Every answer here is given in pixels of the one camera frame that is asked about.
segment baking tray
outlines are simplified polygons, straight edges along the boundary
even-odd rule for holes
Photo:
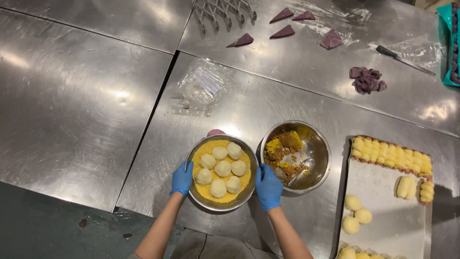
[[[350,139],[350,150],[354,138]],[[427,155],[433,165],[432,156]],[[337,253],[343,247],[350,246],[357,251],[380,254],[384,258],[430,259],[432,202],[426,206],[420,203],[420,185],[424,179],[380,165],[359,162],[352,158],[351,151],[347,172],[345,195],[356,195],[362,206],[371,211],[373,219],[369,224],[360,225],[359,232],[352,235],[345,233],[340,226]],[[405,200],[396,196],[402,176],[415,179],[416,199]],[[345,216],[353,216],[353,212],[344,206],[342,219]]]

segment knife blade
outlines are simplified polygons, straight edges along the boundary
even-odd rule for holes
[[[418,70],[420,70],[422,72],[427,73],[430,76],[434,76],[434,77],[436,76],[436,73],[431,72],[428,69],[421,67],[420,65],[414,64],[413,62],[411,62],[411,61],[409,61],[407,59],[401,58],[398,54],[392,52],[391,50],[387,49],[384,46],[379,45],[375,50],[380,54],[383,54],[385,56],[389,56],[389,57],[392,57],[392,58],[394,58],[396,60],[399,60],[399,61],[401,61],[401,62],[403,62],[405,64],[408,64],[411,67],[414,67],[414,68],[416,68],[416,69],[418,69]]]

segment blue nitrile glove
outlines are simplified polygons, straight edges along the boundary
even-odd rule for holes
[[[266,212],[271,208],[281,206],[280,199],[284,186],[268,165],[260,164],[260,168],[257,168],[255,186],[262,210]]]
[[[190,161],[187,171],[185,171],[185,161],[182,162],[172,174],[172,190],[169,195],[173,194],[173,192],[181,192],[184,196],[187,196],[193,181],[192,172],[193,162]]]

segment yellow bread crumbs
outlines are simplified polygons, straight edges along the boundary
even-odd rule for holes
[[[227,140],[211,140],[211,141],[208,141],[208,142],[204,143],[201,147],[198,148],[198,150],[195,152],[195,154],[193,155],[193,158],[192,158],[192,161],[193,161],[193,181],[195,181],[195,176],[198,174],[198,172],[201,169],[203,169],[203,167],[201,167],[201,165],[200,165],[201,156],[204,155],[204,154],[211,154],[211,151],[213,150],[214,147],[227,147],[228,143],[230,143],[230,141],[227,141]],[[235,162],[235,160],[233,160],[230,156],[227,156],[227,158],[225,158],[224,160],[229,162],[229,163]],[[246,174],[243,175],[242,177],[240,177],[240,180],[241,180],[241,190],[240,190],[240,192],[241,192],[242,190],[244,190],[244,188],[249,184],[249,181],[251,180],[251,162],[250,162],[249,156],[245,152],[243,152],[243,155],[240,157],[239,160],[243,161],[247,166]],[[216,179],[222,179],[222,180],[224,180],[226,182],[231,176],[234,175],[232,172],[230,172],[229,176],[227,176],[227,177],[219,177],[214,172],[214,169],[211,169],[211,172],[213,173],[213,181],[216,180]],[[206,186],[201,186],[201,185],[199,185],[198,183],[195,182],[195,185],[196,185],[196,189],[198,190],[198,192],[204,198],[206,198],[208,200],[220,202],[220,203],[230,202],[230,201],[236,199],[236,197],[240,193],[240,192],[238,192],[237,194],[231,194],[231,193],[227,192],[225,194],[225,196],[222,197],[222,198],[214,198],[209,193],[209,188],[211,187],[210,184],[208,184]]]

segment dough ball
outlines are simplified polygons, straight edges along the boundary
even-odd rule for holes
[[[246,169],[246,163],[241,160],[231,163],[231,171],[236,176],[243,176],[246,174]]]
[[[225,183],[227,191],[231,194],[237,194],[241,190],[241,180],[238,176],[230,177]]]
[[[225,147],[215,147],[211,151],[211,154],[217,160],[224,160],[227,157],[227,149]]]
[[[204,154],[201,156],[200,165],[207,169],[212,169],[216,165],[216,159],[213,155]]]
[[[372,213],[368,209],[361,208],[355,211],[355,218],[357,218],[361,224],[371,223]]]
[[[344,220],[342,221],[342,229],[345,231],[345,233],[349,235],[358,233],[359,231],[358,219],[350,217],[350,216],[346,216]]]
[[[358,197],[354,195],[346,195],[345,196],[345,208],[351,211],[357,211],[361,209],[361,201]]]
[[[231,165],[229,162],[222,160],[217,163],[216,167],[214,167],[214,172],[220,177],[227,177],[229,176],[231,171]]]
[[[238,144],[235,144],[233,142],[230,142],[227,145],[227,153],[233,160],[238,160],[240,159],[241,155],[243,154],[243,150],[241,149]]]
[[[201,169],[195,176],[195,182],[199,185],[208,185],[213,181],[213,173],[207,169]]]
[[[361,253],[356,254],[356,259],[370,259],[370,258],[371,257],[365,252],[361,252]]]
[[[344,247],[340,251],[338,259],[356,259],[356,251],[351,247]]]
[[[209,193],[214,198],[222,198],[227,193],[227,187],[222,179],[216,179],[211,183]]]

